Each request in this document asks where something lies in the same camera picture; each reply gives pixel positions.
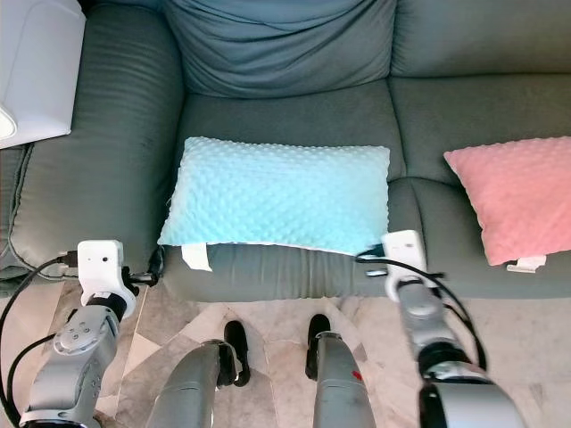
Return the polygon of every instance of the wire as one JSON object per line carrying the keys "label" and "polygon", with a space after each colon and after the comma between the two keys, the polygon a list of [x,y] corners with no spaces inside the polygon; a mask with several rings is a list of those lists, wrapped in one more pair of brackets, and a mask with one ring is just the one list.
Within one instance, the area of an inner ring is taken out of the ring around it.
{"label": "wire", "polygon": [[456,295],[446,285],[444,285],[442,283],[442,281],[439,280],[439,278],[443,277],[443,274],[429,274],[423,270],[418,269],[417,267],[408,265],[406,263],[402,263],[402,262],[397,261],[397,260],[391,260],[391,259],[365,259],[365,258],[360,258],[359,256],[357,256],[355,258],[355,261],[357,263],[375,263],[375,264],[385,264],[385,265],[398,266],[399,268],[407,269],[411,272],[414,272],[417,275],[423,276],[427,280],[436,284],[438,286],[438,288],[441,291],[443,291],[448,296],[448,298],[451,299],[454,302],[454,304],[458,307],[459,311],[457,311],[456,309],[454,309],[453,311],[459,317],[460,321],[462,321],[462,323],[470,331],[470,333],[472,334],[472,337],[474,338],[474,344],[476,346],[476,353],[477,353],[477,358],[478,358],[478,365],[484,371],[487,370],[488,361],[487,361],[487,357],[485,355],[484,345],[482,344],[482,341],[480,340],[480,337],[478,336],[478,333],[477,333],[476,328],[474,326],[474,321],[472,320],[472,317],[468,313],[468,310],[464,307],[464,305],[458,299],[458,297],[456,297]]}
{"label": "wire", "polygon": [[32,344],[28,345],[26,348],[24,348],[22,350],[22,352],[20,352],[20,354],[18,354],[18,357],[16,357],[16,359],[14,360],[14,362],[10,366],[10,371],[8,372],[8,382],[7,382],[7,386],[6,386],[6,399],[9,402],[14,403],[14,396],[13,396],[14,376],[16,374],[16,370],[18,369],[18,365],[20,364],[20,362],[23,360],[24,357],[26,357],[26,354],[28,354],[28,352],[30,352],[31,350],[33,350],[37,346],[41,345],[42,343],[46,343],[46,342],[51,341],[54,337],[55,337],[55,333],[49,334],[45,338],[40,339],[39,341],[35,341]]}
{"label": "wire", "polygon": [[[42,270],[44,270],[48,266],[52,266],[52,265],[55,265],[56,263],[62,263],[62,262],[63,262],[63,257],[51,259],[51,260],[47,261],[46,263],[36,267],[34,270],[32,270],[22,280],[22,282],[20,283],[20,285],[18,286],[18,288],[16,289],[16,291],[14,292],[14,294],[12,295],[10,300],[8,301],[8,304],[4,308],[4,312],[2,312],[2,316],[0,317],[0,350],[2,349],[2,334],[4,332],[4,324],[6,322],[6,317],[8,316],[8,313],[10,312],[10,309],[12,308],[14,302],[16,301],[16,299],[18,299],[18,296],[20,295],[20,293],[23,292],[24,290],[26,290],[26,288],[28,288],[28,286],[32,282],[32,279],[34,279],[34,277],[37,274],[39,274]],[[2,407],[4,408],[4,412],[6,413],[6,417],[8,417],[8,420],[12,423],[12,425],[17,428],[18,423],[20,422],[20,419],[21,419],[21,415],[20,415],[20,412],[18,412],[18,409],[14,405],[13,401],[12,400],[9,401],[5,395],[4,383],[2,382],[2,355],[1,355],[1,353],[0,353],[0,402],[2,403]]]}

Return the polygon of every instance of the floor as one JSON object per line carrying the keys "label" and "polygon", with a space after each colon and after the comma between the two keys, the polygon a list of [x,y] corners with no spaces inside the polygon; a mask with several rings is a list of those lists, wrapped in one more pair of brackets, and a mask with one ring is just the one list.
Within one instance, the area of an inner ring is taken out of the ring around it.
{"label": "floor", "polygon": [[[4,364],[26,344],[61,327],[79,304],[78,283],[35,286],[21,295],[3,346]],[[490,359],[490,374],[516,401],[528,428],[571,426],[571,299],[468,300]],[[5,301],[0,300],[0,309]],[[214,428],[310,427],[315,383],[303,372],[310,318],[325,313],[353,351],[368,386],[377,426],[417,427],[419,381],[385,298],[196,303],[173,300],[163,287],[143,290],[137,315],[121,324],[116,358],[97,403],[105,428],[142,428],[172,368],[200,342],[221,338],[228,320],[243,321],[252,380],[217,392]],[[42,361],[37,350],[16,383],[22,408]]]}

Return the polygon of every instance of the pillow tag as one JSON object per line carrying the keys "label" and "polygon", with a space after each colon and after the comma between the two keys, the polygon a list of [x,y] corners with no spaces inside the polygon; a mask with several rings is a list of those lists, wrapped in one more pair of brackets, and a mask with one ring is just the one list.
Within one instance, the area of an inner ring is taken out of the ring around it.
{"label": "pillow tag", "polygon": [[191,269],[212,271],[208,262],[206,243],[188,243],[182,245],[180,249],[182,250],[182,259]]}
{"label": "pillow tag", "polygon": [[509,272],[521,272],[525,274],[534,274],[535,270],[539,266],[545,265],[547,261],[547,256],[532,256],[532,257],[522,257],[517,259],[516,265],[507,265]]}

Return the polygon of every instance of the pink pillow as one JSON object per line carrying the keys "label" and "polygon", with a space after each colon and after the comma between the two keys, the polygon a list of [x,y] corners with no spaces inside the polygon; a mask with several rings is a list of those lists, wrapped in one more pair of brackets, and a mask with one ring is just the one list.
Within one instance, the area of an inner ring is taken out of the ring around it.
{"label": "pink pillow", "polygon": [[490,265],[571,250],[571,137],[446,152],[482,228]]}

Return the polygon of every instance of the light blue pillow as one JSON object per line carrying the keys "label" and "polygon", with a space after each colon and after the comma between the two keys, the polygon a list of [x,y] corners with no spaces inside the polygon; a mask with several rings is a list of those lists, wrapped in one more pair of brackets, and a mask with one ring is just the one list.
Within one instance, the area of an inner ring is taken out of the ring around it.
{"label": "light blue pillow", "polygon": [[387,232],[389,150],[185,141],[159,244],[271,243],[357,254]]}

